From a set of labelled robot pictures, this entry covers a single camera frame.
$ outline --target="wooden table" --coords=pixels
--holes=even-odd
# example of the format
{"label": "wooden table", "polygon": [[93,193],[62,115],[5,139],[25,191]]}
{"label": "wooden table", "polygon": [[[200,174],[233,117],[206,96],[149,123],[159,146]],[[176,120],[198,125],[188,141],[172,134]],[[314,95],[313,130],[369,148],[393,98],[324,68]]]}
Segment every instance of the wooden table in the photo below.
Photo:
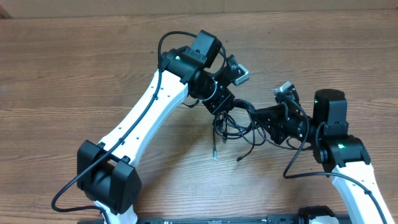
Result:
{"label": "wooden table", "polygon": [[[231,91],[256,108],[274,105],[272,88],[286,80],[308,114],[316,90],[343,90],[349,132],[365,143],[398,222],[398,11],[325,11],[0,20],[0,223],[99,218],[50,208],[76,175],[78,147],[99,141],[135,105],[156,70],[164,33],[200,29],[251,71]],[[191,43],[176,35],[163,49]],[[243,111],[232,114],[247,121]],[[212,119],[203,105],[179,106],[159,129],[137,168],[140,217],[258,217],[310,205],[346,212],[329,179],[283,179],[293,151],[266,144],[237,165],[250,145],[219,139],[213,160]],[[304,152],[291,173],[311,170],[322,167]],[[58,202],[91,204],[77,187]]]}

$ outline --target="white arm tube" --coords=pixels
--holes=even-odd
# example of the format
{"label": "white arm tube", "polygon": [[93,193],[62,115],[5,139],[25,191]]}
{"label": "white arm tube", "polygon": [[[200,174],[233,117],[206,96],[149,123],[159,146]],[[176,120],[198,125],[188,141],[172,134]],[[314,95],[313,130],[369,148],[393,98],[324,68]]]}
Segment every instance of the white arm tube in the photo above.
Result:
{"label": "white arm tube", "polygon": [[[346,167],[336,166],[332,172],[346,175],[362,183],[376,198],[388,224],[394,223],[387,205],[380,194],[379,188],[377,187],[373,166],[371,164],[366,165],[364,162],[347,162]],[[331,176],[330,179],[343,198],[344,204],[348,210],[348,215],[354,224],[382,223],[376,206],[360,186],[341,177]]]}
{"label": "white arm tube", "polygon": [[[149,88],[129,114],[113,131],[101,139],[100,142],[105,143],[105,150],[110,150],[144,111],[156,90],[158,79],[159,74],[158,71],[156,71]],[[130,158],[129,164],[133,167],[138,166],[145,148],[160,125],[162,125],[168,115],[188,96],[188,84],[182,84],[180,82],[180,77],[168,71],[164,71],[162,72],[161,86],[157,96],[158,99],[154,101],[143,119],[124,140],[124,143],[112,152],[114,156],[120,159],[124,156],[128,156],[128,158]],[[132,205],[125,213],[114,215],[111,213],[111,210],[101,202],[95,201],[94,203],[106,210],[110,221],[110,223],[104,222],[106,224],[136,224],[138,221]]]}

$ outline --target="wooden surface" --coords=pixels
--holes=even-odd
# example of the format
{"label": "wooden surface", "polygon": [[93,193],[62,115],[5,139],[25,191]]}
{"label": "wooden surface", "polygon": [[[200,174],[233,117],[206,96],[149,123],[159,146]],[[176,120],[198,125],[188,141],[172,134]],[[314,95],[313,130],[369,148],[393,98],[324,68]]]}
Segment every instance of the wooden surface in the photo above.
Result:
{"label": "wooden surface", "polygon": [[0,0],[12,18],[396,9],[398,0]]}
{"label": "wooden surface", "polygon": [[[343,90],[349,132],[365,143],[376,179],[398,221],[398,11],[268,12],[195,16],[93,17],[0,21],[0,223],[76,223],[98,212],[56,213],[52,197],[76,175],[76,152],[97,142],[128,113],[156,69],[160,37],[200,29],[223,40],[251,71],[231,87],[257,108],[275,104],[272,88],[294,82],[312,114],[321,88]],[[164,50],[190,45],[169,37]],[[218,68],[220,59],[215,63]],[[233,111],[240,122],[242,111]],[[310,205],[346,209],[324,177],[285,180],[294,152],[242,139],[212,159],[212,115],[179,106],[147,147],[138,173],[141,217],[258,217]],[[322,170],[311,152],[291,173]],[[60,207],[91,205],[73,186]]]}

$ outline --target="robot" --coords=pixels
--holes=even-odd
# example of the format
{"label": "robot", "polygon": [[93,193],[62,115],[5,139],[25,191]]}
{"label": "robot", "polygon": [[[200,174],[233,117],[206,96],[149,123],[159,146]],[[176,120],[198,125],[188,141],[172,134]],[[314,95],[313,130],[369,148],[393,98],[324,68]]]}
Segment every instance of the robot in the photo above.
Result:
{"label": "robot", "polygon": [[[171,49],[161,54],[163,40],[172,34],[189,35],[193,44]],[[205,71],[220,54],[223,64],[216,73]],[[249,80],[249,71],[237,63],[234,55],[226,56],[222,43],[212,34],[201,30],[198,35],[173,31],[165,34],[158,46],[158,70],[128,115],[98,144],[86,140],[77,152],[77,176],[52,200],[52,208],[58,212],[97,209],[104,220],[92,223],[107,224],[185,224],[185,223],[394,223],[380,194],[374,177],[371,158],[359,138],[348,134],[346,121],[347,100],[339,90],[318,90],[314,97],[312,118],[307,116],[299,103],[299,96],[291,82],[274,89],[276,105],[255,109],[250,102],[236,100],[228,89],[231,83],[240,86]],[[283,176],[287,179],[325,175],[339,191],[348,215],[336,215],[326,206],[301,208],[295,215],[268,215],[261,218],[163,220],[138,219],[133,205],[142,187],[135,169],[148,143],[168,115],[190,95],[200,100],[215,116],[213,133],[227,139],[236,139],[255,132],[266,139],[266,132],[278,146],[287,138],[301,142],[294,158]],[[236,124],[228,112],[243,108],[248,112],[251,124]],[[230,133],[227,128],[238,132]],[[287,175],[304,144],[309,142],[315,160],[322,164],[324,172]],[[213,157],[217,157],[216,148]],[[57,199],[75,182],[95,205],[77,208],[58,208]]]}

